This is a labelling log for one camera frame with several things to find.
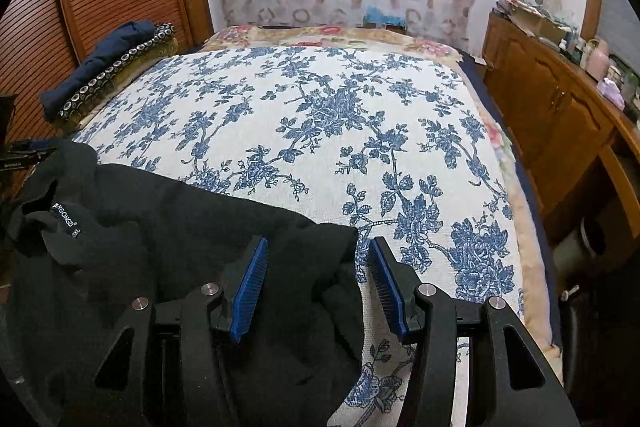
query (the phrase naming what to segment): folded clothes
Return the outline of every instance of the folded clothes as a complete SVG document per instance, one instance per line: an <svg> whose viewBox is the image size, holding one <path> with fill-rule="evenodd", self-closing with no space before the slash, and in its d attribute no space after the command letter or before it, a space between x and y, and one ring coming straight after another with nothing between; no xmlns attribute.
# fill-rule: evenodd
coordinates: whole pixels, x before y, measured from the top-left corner
<svg viewBox="0 0 640 427"><path fill-rule="evenodd" d="M95 50L87 55L76 70L56 89L41 93L40 103L45 120L54 121L65 102L89 80L111 66L114 61L138 44L151 40L156 25L150 21L129 21L119 26L95 45Z"/></svg>
<svg viewBox="0 0 640 427"><path fill-rule="evenodd" d="M358 380L353 227L97 165L91 147L64 140L17 204L7 229L17 275L0 336L22 366L20 389L53 424L134 298L181 299L215 282L254 235L269 243L269 266L250 331L225 361L241 424L324 427Z"/></svg>

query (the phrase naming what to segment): floral blanket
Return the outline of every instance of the floral blanket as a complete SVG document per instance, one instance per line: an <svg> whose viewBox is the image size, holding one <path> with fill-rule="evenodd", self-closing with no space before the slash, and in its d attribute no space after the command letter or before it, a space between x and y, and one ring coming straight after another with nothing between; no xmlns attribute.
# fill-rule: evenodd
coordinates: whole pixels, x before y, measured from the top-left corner
<svg viewBox="0 0 640 427"><path fill-rule="evenodd" d="M371 283L371 237L421 280L471 301L501 295L523 316L498 158L461 76L432 60L299 46L166 58L76 140L101 162L357 227L363 369L329 425L395 425L412 367ZM463 339L458 360L454 426L465 423Z"/></svg>

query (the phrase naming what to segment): cardboard box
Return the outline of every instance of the cardboard box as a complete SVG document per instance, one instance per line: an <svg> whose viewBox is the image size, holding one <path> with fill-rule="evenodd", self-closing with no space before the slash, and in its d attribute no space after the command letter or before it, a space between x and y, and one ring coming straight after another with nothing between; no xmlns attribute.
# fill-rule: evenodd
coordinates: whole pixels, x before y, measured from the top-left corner
<svg viewBox="0 0 640 427"><path fill-rule="evenodd" d="M509 17L516 26L537 37L547 38L554 44L560 44L560 41L566 37L566 31L560 29L559 26L549 19L545 19L519 6L511 6Z"/></svg>

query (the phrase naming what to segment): cabinet door handle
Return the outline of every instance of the cabinet door handle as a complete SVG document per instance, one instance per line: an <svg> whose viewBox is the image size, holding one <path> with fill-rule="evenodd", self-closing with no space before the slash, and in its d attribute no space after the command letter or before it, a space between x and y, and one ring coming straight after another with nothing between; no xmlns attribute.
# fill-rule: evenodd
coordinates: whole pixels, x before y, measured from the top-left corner
<svg viewBox="0 0 640 427"><path fill-rule="evenodd" d="M556 103L556 111L558 112L558 108L560 107L560 104L562 103L562 99L564 98L564 96L566 95L566 93L563 91L562 94L560 95L560 98L558 98L558 103Z"/></svg>
<svg viewBox="0 0 640 427"><path fill-rule="evenodd" d="M558 98L558 93L559 92L560 92L560 90L558 89L558 87L556 87L556 90L554 91L553 95L551 96L551 103L549 104L549 109L554 107L554 104L556 103L556 99Z"/></svg>

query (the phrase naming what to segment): navy blue folded blanket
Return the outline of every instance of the navy blue folded blanket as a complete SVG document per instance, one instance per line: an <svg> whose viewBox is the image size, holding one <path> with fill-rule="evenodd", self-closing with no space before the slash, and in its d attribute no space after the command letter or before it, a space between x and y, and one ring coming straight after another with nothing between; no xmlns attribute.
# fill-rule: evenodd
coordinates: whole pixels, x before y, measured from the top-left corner
<svg viewBox="0 0 640 427"><path fill-rule="evenodd" d="M89 80L111 66L122 55L138 44L151 40L156 25L151 21L129 21L119 26L95 45L95 51L85 58L76 70L69 75L56 89L41 93L40 103L44 111L44 119L54 121L58 111Z"/></svg>

